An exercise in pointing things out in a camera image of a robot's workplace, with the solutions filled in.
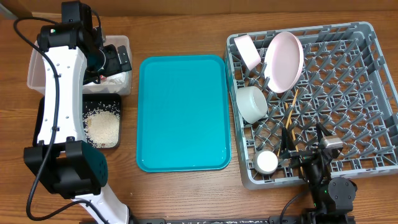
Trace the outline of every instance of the transparent plastic container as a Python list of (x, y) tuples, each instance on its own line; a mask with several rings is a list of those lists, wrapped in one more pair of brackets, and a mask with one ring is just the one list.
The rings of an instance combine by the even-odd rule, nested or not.
[[(105, 45), (113, 44), (116, 48), (119, 46), (126, 46), (132, 66), (132, 57), (130, 51), (129, 39), (124, 35), (106, 36)], [(90, 93), (117, 93), (119, 95), (129, 95), (131, 92), (131, 78), (132, 71), (125, 72), (126, 78), (121, 84), (104, 83), (99, 85), (85, 85), (83, 87), (83, 94)], [(27, 74), (27, 86), (41, 94), (45, 94), (45, 70), (42, 56), (36, 50), (32, 51), (30, 56), (29, 71)]]

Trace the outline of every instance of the black tray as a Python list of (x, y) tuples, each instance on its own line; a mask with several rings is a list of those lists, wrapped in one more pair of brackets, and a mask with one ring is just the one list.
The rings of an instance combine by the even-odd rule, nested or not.
[[(112, 108), (107, 108), (107, 107), (104, 107), (103, 105), (116, 105), (116, 106), (112, 107)], [(97, 109), (97, 108), (102, 109), (104, 111), (116, 113), (120, 117), (118, 143), (116, 143), (116, 145), (114, 147), (100, 148), (100, 149), (116, 149), (120, 145), (120, 136), (121, 136), (121, 131), (122, 131), (122, 100), (121, 100), (120, 95), (118, 95), (117, 93), (83, 94), (83, 111), (82, 111), (82, 113), (87, 114), (88, 112), (90, 112), (89, 110), (93, 110), (93, 109)], [(43, 115), (44, 115), (44, 97), (40, 100), (39, 110), (37, 111), (36, 126), (35, 126), (35, 132), (33, 135), (33, 142), (32, 142), (33, 146), (37, 146), (37, 136), (39, 135), (40, 129), (42, 127)], [(94, 147), (93, 143), (89, 139), (87, 139), (87, 143)]]

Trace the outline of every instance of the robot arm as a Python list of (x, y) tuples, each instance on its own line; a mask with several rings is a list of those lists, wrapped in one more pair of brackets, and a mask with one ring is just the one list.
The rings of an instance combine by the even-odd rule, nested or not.
[[(103, 46), (100, 27), (93, 28), (91, 9), (79, 1), (62, 3), (62, 23), (43, 26), (37, 36), (39, 48), (55, 65), (59, 80), (57, 133), (51, 156), (40, 182), (51, 194), (73, 201), (86, 200), (110, 224), (127, 224), (131, 214), (113, 193), (108, 181), (104, 155), (86, 142), (82, 119), (83, 84), (131, 70), (125, 46), (119, 54), (113, 45)], [(44, 117), (36, 147), (24, 150), (24, 161), (37, 175), (52, 136), (55, 110), (54, 73), (45, 64)], [(101, 219), (89, 206), (82, 205), (98, 222)]]

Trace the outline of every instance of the wooden table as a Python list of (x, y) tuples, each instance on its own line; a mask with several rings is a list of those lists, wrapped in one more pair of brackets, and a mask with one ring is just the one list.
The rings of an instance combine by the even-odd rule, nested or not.
[[(368, 21), (376, 30), (396, 86), (398, 85), (398, 14), (379, 12), (313, 12), (218, 16), (105, 17), (108, 35), (126, 35), (133, 60), (131, 94), (123, 98), (123, 131), (118, 149), (103, 151), (109, 165), (109, 184), (120, 201), (139, 218), (261, 218), (278, 215), (303, 187), (246, 190), (241, 183), (234, 143), (233, 158), (220, 171), (148, 174), (136, 164), (137, 93), (139, 66), (155, 55), (223, 55), (230, 34), (258, 30)], [(34, 40), (41, 22), (20, 25)], [(25, 166), (23, 148), (31, 146), (37, 107), (42, 95), (26, 86), (31, 47), (14, 33), (12, 21), (0, 21), (0, 222), (33, 223), (25, 205), (34, 175)], [(355, 180), (358, 223), (397, 223), (398, 175)], [(46, 215), (68, 203), (39, 185), (33, 202), (35, 215)], [(287, 214), (311, 207), (310, 196), (294, 203)], [(91, 217), (74, 206), (46, 223), (77, 223)]]

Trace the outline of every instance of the teal tray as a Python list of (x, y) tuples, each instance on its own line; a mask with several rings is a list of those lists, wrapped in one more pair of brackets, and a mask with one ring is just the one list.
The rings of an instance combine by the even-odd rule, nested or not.
[(224, 61), (151, 57), (139, 73), (138, 166), (146, 172), (226, 167), (231, 135)]

